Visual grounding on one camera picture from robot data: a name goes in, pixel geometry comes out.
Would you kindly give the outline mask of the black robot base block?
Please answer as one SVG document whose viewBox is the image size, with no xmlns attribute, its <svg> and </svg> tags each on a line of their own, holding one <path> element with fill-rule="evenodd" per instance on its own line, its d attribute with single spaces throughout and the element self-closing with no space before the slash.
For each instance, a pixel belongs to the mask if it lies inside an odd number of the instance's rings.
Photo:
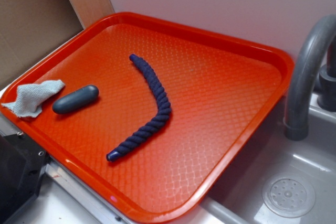
<svg viewBox="0 0 336 224">
<path fill-rule="evenodd" d="M 38 198 L 48 154 L 26 134 L 1 136 L 1 223 Z"/>
</svg>

